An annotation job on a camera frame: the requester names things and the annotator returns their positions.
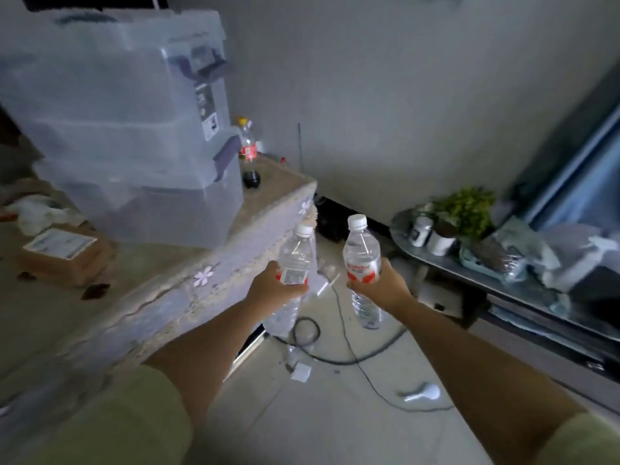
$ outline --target floor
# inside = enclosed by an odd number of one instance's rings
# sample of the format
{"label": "floor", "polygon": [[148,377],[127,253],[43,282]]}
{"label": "floor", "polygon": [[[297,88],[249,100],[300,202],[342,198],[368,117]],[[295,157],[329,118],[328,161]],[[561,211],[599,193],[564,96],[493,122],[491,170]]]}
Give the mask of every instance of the floor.
{"label": "floor", "polygon": [[[342,244],[317,238],[319,257],[342,269]],[[338,314],[338,294],[346,334],[356,356],[381,346],[398,333],[388,319],[376,332],[362,329],[353,316],[350,291],[340,277],[333,290],[312,298],[301,314],[321,326],[314,355],[351,359]],[[455,408],[404,412],[385,403],[359,367],[314,361],[307,383],[290,379],[283,344],[267,339],[224,383],[199,430],[187,464],[490,464],[482,446]],[[452,406],[441,388],[436,401],[405,404],[399,394],[437,375],[410,334],[363,362],[376,389],[391,403],[418,410]]]}

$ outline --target white pot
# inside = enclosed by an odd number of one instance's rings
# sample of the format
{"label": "white pot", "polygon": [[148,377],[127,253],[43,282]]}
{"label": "white pot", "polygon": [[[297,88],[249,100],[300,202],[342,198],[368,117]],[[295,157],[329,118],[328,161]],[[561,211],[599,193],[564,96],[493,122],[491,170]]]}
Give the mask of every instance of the white pot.
{"label": "white pot", "polygon": [[429,242],[427,243],[427,250],[435,256],[445,256],[448,254],[450,248],[454,244],[456,238],[444,238],[439,236],[437,232],[433,230],[430,234]]}

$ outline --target white spoon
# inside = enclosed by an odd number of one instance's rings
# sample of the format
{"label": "white spoon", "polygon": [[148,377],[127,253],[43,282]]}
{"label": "white spoon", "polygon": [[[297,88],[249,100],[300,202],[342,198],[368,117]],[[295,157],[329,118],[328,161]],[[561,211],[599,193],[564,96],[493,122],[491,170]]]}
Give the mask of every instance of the white spoon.
{"label": "white spoon", "polygon": [[404,401],[414,401],[420,398],[427,398],[429,400],[437,400],[441,396],[441,390],[434,383],[424,382],[417,393],[407,395],[403,398]]}

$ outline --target white jar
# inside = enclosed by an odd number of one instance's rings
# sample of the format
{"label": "white jar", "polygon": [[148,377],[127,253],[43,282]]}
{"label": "white jar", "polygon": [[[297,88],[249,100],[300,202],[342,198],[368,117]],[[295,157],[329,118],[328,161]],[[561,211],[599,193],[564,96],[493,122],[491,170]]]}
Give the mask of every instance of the white jar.
{"label": "white jar", "polygon": [[444,238],[433,231],[430,234],[427,250],[435,256],[445,256],[454,244],[456,238]]}
{"label": "white jar", "polygon": [[414,227],[409,234],[409,242],[418,248],[424,246],[426,240],[429,238],[430,230],[433,228],[433,221],[424,216],[420,215],[415,219]]}

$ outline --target light green sleeve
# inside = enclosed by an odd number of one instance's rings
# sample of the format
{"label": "light green sleeve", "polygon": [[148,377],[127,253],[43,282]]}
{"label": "light green sleeve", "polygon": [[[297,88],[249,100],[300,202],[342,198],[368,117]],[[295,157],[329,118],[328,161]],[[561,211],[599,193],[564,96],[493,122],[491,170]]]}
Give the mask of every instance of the light green sleeve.
{"label": "light green sleeve", "polygon": [[620,435],[596,416],[575,416],[554,433],[536,465],[618,465]]}
{"label": "light green sleeve", "polygon": [[179,392],[161,372],[142,366],[19,463],[176,465],[191,434]]}

